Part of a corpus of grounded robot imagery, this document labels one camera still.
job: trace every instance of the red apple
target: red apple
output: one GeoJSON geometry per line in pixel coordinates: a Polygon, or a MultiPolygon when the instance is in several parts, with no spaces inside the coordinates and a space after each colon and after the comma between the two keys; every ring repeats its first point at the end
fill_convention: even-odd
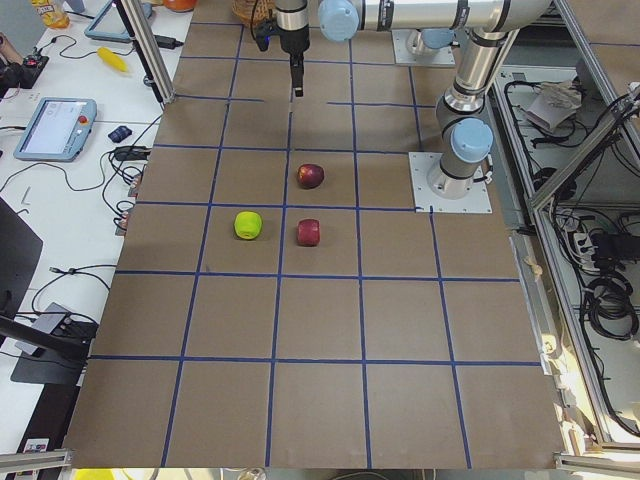
{"type": "Polygon", "coordinates": [[[316,188],[324,180],[324,170],[315,163],[305,163],[298,168],[296,178],[301,187],[316,188]]]}
{"type": "Polygon", "coordinates": [[[314,218],[306,218],[298,222],[298,245],[315,247],[320,243],[320,222],[314,218]]]}

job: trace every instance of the blue cap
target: blue cap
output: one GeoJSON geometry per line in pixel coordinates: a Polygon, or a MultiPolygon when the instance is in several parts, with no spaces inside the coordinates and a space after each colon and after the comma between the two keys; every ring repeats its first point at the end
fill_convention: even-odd
{"type": "Polygon", "coordinates": [[[332,42],[351,40],[360,25],[358,11],[348,0],[323,0],[318,19],[320,30],[332,42]]]}
{"type": "Polygon", "coordinates": [[[439,50],[451,45],[455,35],[454,31],[448,28],[425,28],[420,33],[424,44],[432,50],[439,50]]]}
{"type": "Polygon", "coordinates": [[[493,132],[478,118],[465,118],[451,133],[451,148],[456,156],[467,163],[484,160],[493,145],[493,132]]]}

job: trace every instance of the white desk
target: white desk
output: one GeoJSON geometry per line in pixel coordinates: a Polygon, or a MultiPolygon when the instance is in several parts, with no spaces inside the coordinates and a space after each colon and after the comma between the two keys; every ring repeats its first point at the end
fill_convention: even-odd
{"type": "MultiPolygon", "coordinates": [[[[87,14],[95,14],[104,0],[85,0],[87,14]]],[[[191,14],[175,14],[164,7],[154,9],[151,25],[154,33],[175,37],[183,41],[191,21],[191,14]]],[[[69,28],[61,31],[47,30],[39,42],[44,45],[60,34],[74,37],[78,44],[69,49],[69,55],[80,55],[99,46],[108,46],[116,52],[126,52],[130,44],[96,42],[83,34],[89,20],[72,17],[69,28]]],[[[98,104],[97,121],[87,143],[72,163],[59,163],[67,171],[70,183],[76,187],[100,183],[99,159],[115,147],[107,134],[118,125],[126,124],[133,134],[121,145],[132,142],[160,113],[150,88],[142,84],[144,71],[137,54],[126,57],[130,73],[119,74],[102,63],[96,55],[83,60],[61,58],[58,52],[67,45],[65,39],[47,47],[43,53],[50,56],[41,77],[32,90],[22,90],[14,98],[0,102],[0,126],[26,125],[39,99],[49,97],[87,97],[98,104]]],[[[175,73],[180,49],[162,50],[162,56],[171,76],[175,73]]],[[[15,91],[10,90],[7,96],[15,91]]],[[[149,129],[139,144],[151,146],[157,126],[149,129]]],[[[0,186],[12,173],[29,166],[13,157],[13,150],[21,132],[0,131],[0,186]]],[[[113,173],[106,159],[104,168],[107,179],[113,173]]],[[[22,304],[22,310],[31,310],[31,297],[35,291],[56,275],[49,267],[61,269],[90,264],[117,263],[122,248],[122,237],[114,235],[113,212],[101,198],[102,189],[89,192],[72,192],[65,184],[62,172],[37,166],[14,178],[0,196],[15,210],[27,209],[22,218],[44,241],[42,256],[22,304]]],[[[114,205],[127,198],[128,187],[116,177],[107,191],[107,199],[114,205]]],[[[92,271],[107,283],[111,282],[113,269],[92,271]]],[[[64,307],[100,320],[107,291],[97,280],[88,277],[70,277],[48,288],[38,299],[38,308],[46,308],[55,301],[64,307]]],[[[7,340],[1,351],[18,355],[20,352],[7,340]]],[[[15,453],[38,398],[41,385],[14,383],[9,380],[16,360],[0,355],[0,454],[15,453]]]]}
{"type": "MultiPolygon", "coordinates": [[[[85,13],[95,15],[104,5],[104,0],[85,0],[85,5],[85,13]]],[[[191,20],[190,13],[178,14],[164,7],[154,8],[153,11],[150,23],[155,34],[184,41],[191,20]]],[[[116,53],[131,50],[130,43],[99,42],[85,37],[84,30],[89,23],[89,19],[72,15],[68,28],[47,29],[38,46],[46,45],[57,35],[69,35],[78,42],[65,52],[69,56],[80,56],[102,46],[116,53]]],[[[143,84],[145,72],[135,53],[124,57],[129,71],[122,73],[105,64],[97,55],[80,60],[60,57],[58,53],[71,43],[68,38],[59,38],[56,43],[45,47],[42,53],[49,56],[50,61],[34,88],[22,90],[14,98],[3,101],[0,113],[28,119],[43,96],[93,98],[98,104],[97,119],[103,121],[149,123],[162,113],[151,88],[143,84]]],[[[179,48],[161,50],[172,78],[178,66],[180,52],[179,48]]],[[[10,90],[7,97],[14,92],[15,90],[10,90]]]]}

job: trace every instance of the black monitor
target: black monitor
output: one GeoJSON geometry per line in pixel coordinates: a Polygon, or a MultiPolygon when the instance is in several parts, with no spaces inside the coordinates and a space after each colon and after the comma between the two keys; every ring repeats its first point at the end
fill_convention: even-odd
{"type": "MultiPolygon", "coordinates": [[[[19,311],[42,253],[42,240],[0,198],[0,346],[6,337],[39,347],[38,353],[22,353],[11,379],[27,383],[75,385],[84,366],[88,343],[61,338],[13,321],[19,311]]],[[[95,335],[95,325],[83,328],[95,335]]]]}
{"type": "Polygon", "coordinates": [[[0,315],[15,318],[41,253],[40,237],[0,198],[0,315]]]}

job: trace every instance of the wicker basket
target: wicker basket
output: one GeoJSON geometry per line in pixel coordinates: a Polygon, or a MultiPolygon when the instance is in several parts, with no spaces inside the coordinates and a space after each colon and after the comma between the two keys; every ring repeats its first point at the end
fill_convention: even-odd
{"type": "Polygon", "coordinates": [[[256,1],[258,5],[253,17],[254,27],[265,18],[269,18],[269,10],[273,10],[275,7],[274,0],[233,0],[231,10],[242,21],[245,27],[250,26],[251,11],[256,1]]]}

